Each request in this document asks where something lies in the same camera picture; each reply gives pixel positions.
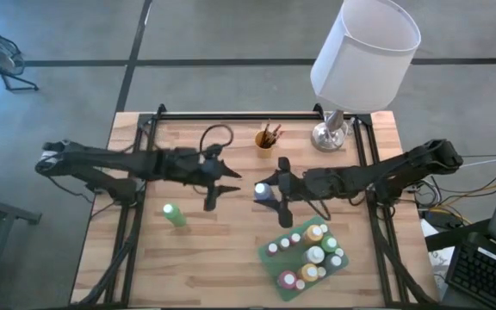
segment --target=concrete floor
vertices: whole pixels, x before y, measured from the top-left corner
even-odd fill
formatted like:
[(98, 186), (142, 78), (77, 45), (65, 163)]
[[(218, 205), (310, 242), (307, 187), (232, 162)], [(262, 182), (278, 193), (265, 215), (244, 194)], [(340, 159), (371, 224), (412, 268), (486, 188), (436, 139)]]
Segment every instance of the concrete floor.
[[(417, 58), (496, 58), (496, 0), (396, 1), (420, 26)], [(0, 0), (0, 33), (28, 60), (128, 59), (143, 2)], [(341, 3), (154, 0), (139, 58), (314, 58)], [(137, 68), (125, 110), (155, 110), (161, 102), (174, 111), (310, 109), (309, 70)], [(28, 68), (24, 77), (39, 84), (38, 93), (12, 94), (0, 81), (0, 201), (43, 213), (38, 226), (15, 225), (0, 267), (0, 308), (68, 301), (90, 206), (36, 175), (34, 164), (45, 141), (106, 145), (125, 71)], [(496, 153), (496, 65), (413, 65), (390, 108), (405, 149), (446, 138), (461, 154)], [(495, 175), (496, 163), (484, 164), (438, 181), (473, 189)], [(83, 190), (70, 178), (61, 182)], [(482, 220), (495, 202), (493, 195), (457, 206)]]

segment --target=green tray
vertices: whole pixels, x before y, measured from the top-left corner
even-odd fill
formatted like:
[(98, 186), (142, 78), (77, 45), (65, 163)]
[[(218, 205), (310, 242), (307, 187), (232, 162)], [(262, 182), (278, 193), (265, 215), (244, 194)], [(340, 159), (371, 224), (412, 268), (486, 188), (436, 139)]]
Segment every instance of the green tray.
[[(321, 225), (321, 224), (326, 224), (326, 223), (323, 221), (323, 219), (320, 216), (315, 216), (311, 220), (308, 220), (307, 222), (303, 223), (301, 226), (293, 228), (292, 230), (290, 230), (289, 233), (283, 234), (282, 236), (276, 238), (275, 240), (270, 240), (269, 243), (275, 242), (278, 245), (279, 240), (282, 238), (288, 238), (288, 236), (290, 236), (293, 233), (299, 233), (300, 235), (303, 235), (303, 233), (311, 225)], [(328, 232), (325, 233), (325, 236), (329, 236), (329, 235), (334, 236), (331, 232), (330, 227)], [(304, 245), (302, 240), (300, 243), (294, 245), (293, 247), (288, 248), (286, 251), (279, 251), (274, 256), (269, 257), (267, 256), (267, 252), (266, 252), (268, 244), (260, 246), (259, 249), (257, 249), (257, 254), (261, 259), (263, 266), (267, 270), (267, 273), (269, 273), (269, 275), (271, 276), (271, 280), (273, 281), (275, 288), (283, 301), (291, 301), (297, 295), (307, 291), (308, 289), (315, 286), (317, 283), (325, 280), (329, 275), (333, 274), (338, 270), (345, 268), (350, 262), (344, 251), (344, 255), (342, 256), (342, 264), (336, 269), (327, 270), (326, 276), (324, 278), (319, 279), (315, 282), (306, 282), (306, 288), (304, 288), (304, 290), (302, 291), (297, 291), (295, 289), (285, 289), (285, 288), (281, 288), (278, 285), (278, 283), (276, 282), (277, 277), (284, 270), (291, 270), (294, 273), (297, 272), (304, 265), (304, 263), (301, 260), (301, 256), (305, 251), (307, 251), (307, 249), (309, 249), (310, 246)]]

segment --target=white bottle cap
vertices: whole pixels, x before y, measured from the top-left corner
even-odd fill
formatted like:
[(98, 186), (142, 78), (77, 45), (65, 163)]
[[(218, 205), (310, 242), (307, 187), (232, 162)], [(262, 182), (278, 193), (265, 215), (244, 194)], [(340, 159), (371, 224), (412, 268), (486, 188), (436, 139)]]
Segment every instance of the white bottle cap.
[(256, 193), (263, 194), (265, 192), (265, 184), (258, 183), (256, 184)]
[(326, 241), (326, 245), (330, 246), (331, 248), (335, 248), (338, 245), (338, 242), (336, 241), (335, 238), (329, 238)]
[(173, 206), (168, 203), (164, 206), (163, 210), (164, 213), (170, 214), (173, 212)]
[(339, 256), (336, 256), (334, 255), (332, 258), (331, 258), (331, 264), (335, 267), (338, 267), (339, 265), (342, 264), (342, 258), (340, 258)]
[(325, 252), (318, 246), (312, 246), (309, 248), (307, 258), (311, 263), (318, 264), (325, 259)]
[(278, 250), (278, 248), (276, 247), (276, 244), (269, 244), (267, 250), (269, 250), (271, 253), (275, 253)]
[(318, 227), (318, 226), (317, 226), (317, 227), (314, 227), (314, 228), (313, 228), (313, 230), (312, 230), (312, 232), (313, 232), (313, 234), (314, 234), (315, 236), (320, 236), (320, 235), (322, 235), (322, 234), (323, 234), (323, 231), (322, 231), (322, 230), (320, 229), (320, 227)]
[(307, 268), (307, 275), (308, 276), (317, 276), (318, 275), (317, 268), (315, 268), (315, 267)]
[(340, 248), (337, 248), (334, 253), (336, 253), (336, 255), (342, 257), (344, 255), (344, 250), (340, 249)]
[(304, 289), (305, 287), (306, 287), (306, 283), (303, 282), (303, 280), (296, 281), (296, 288), (297, 289)]
[(281, 246), (283, 248), (289, 247), (290, 246), (290, 241), (288, 239), (286, 239), (286, 238), (281, 239)]
[(301, 240), (301, 236), (299, 233), (293, 233), (292, 236), (290, 236), (290, 238), (294, 242), (300, 242), (300, 240)]
[(319, 277), (326, 276), (326, 269), (325, 269), (325, 267), (318, 267), (317, 268), (317, 273), (319, 273)]
[(290, 274), (284, 276), (284, 282), (287, 283), (288, 285), (294, 284), (296, 281), (296, 278)]

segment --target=white lampshade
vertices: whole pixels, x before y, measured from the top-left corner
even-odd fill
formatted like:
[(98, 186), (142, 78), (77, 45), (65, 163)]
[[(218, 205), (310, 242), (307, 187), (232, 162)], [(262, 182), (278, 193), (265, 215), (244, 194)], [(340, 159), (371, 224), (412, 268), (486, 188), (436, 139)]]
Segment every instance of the white lampshade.
[(345, 0), (311, 70), (317, 99), (352, 113), (384, 109), (419, 44), (419, 27), (399, 5)]

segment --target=fan stand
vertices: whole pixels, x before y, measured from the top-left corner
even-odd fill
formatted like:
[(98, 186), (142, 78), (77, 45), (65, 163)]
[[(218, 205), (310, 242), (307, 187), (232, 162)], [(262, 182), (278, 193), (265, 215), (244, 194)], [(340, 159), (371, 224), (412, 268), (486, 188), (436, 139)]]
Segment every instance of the fan stand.
[[(35, 83), (32, 83), (30, 81), (27, 81), (23, 78), (19, 78), (19, 77), (16, 77), (16, 76), (13, 76), (13, 75), (10, 75), (10, 74), (7, 74), (7, 73), (3, 73), (3, 72), (0, 72), (0, 77), (1, 79), (3, 80), (3, 82), (5, 83), (5, 89), (6, 90), (9, 90), (9, 91), (15, 91), (15, 90), (34, 90), (34, 91), (38, 91), (40, 90), (40, 88), (38, 87), (38, 85), (36, 85)], [(9, 78), (12, 78), (14, 80), (17, 80), (19, 82), (23, 82), (25, 84), (28, 84), (28, 85), (31, 85), (31, 86), (28, 86), (28, 87), (12, 87), (9, 83)]]

